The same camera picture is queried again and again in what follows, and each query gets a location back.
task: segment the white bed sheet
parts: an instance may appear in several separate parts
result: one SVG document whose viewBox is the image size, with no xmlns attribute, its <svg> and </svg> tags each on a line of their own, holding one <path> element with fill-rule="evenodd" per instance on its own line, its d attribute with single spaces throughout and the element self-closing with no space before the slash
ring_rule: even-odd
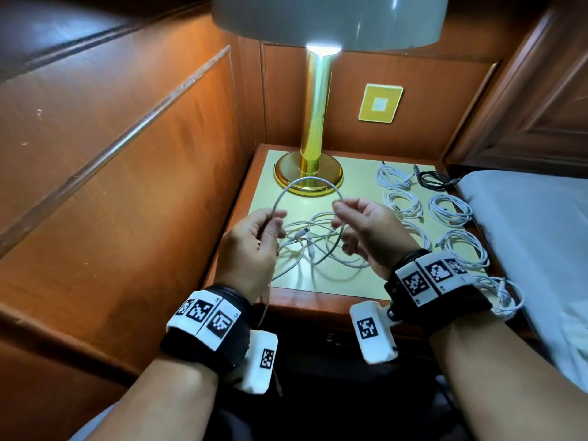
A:
<svg viewBox="0 0 588 441">
<path fill-rule="evenodd" d="M 588 179 L 483 170 L 458 187 L 557 368 L 588 392 L 588 362 L 574 360 L 561 318 L 588 299 Z"/>
</svg>

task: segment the lamp shade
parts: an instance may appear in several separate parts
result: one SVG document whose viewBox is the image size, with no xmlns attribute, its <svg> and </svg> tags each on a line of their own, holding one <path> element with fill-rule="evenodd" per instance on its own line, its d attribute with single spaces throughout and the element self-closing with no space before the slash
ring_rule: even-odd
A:
<svg viewBox="0 0 588 441">
<path fill-rule="evenodd" d="M 215 24 L 265 42 L 347 51 L 435 43 L 448 0 L 212 0 Z"/>
</svg>

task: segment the yellow light switch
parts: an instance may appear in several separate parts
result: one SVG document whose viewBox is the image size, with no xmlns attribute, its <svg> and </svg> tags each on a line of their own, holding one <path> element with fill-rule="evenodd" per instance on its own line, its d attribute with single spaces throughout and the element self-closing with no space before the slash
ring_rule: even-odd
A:
<svg viewBox="0 0 588 441">
<path fill-rule="evenodd" d="M 402 91 L 401 86 L 368 83 L 362 107 L 359 109 L 359 120 L 392 122 L 398 103 L 401 101 Z"/>
</svg>

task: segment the table lamp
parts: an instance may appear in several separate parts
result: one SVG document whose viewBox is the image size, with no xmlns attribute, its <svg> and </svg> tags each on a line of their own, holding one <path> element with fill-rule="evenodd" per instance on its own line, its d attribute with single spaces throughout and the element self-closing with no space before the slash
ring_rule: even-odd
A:
<svg viewBox="0 0 588 441">
<path fill-rule="evenodd" d="M 382 51 L 435 43 L 448 0 L 212 0 L 215 24 L 240 36 L 306 48 L 306 99 L 300 151 L 283 155 L 274 177 L 286 187 L 316 176 L 339 187 L 341 164 L 322 153 L 331 65 L 341 50 Z M 290 191 L 321 196 L 333 191 L 304 180 Z"/>
</svg>

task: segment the forearm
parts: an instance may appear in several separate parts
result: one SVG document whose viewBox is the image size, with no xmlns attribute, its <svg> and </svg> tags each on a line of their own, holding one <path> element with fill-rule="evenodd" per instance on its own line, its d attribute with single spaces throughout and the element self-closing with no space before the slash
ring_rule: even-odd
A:
<svg viewBox="0 0 588 441">
<path fill-rule="evenodd" d="M 430 338 L 462 412 L 481 440 L 584 439 L 588 394 L 490 312 Z"/>
<path fill-rule="evenodd" d="M 88 441 L 200 440 L 217 385 L 216 373 L 201 364 L 156 359 Z"/>
</svg>

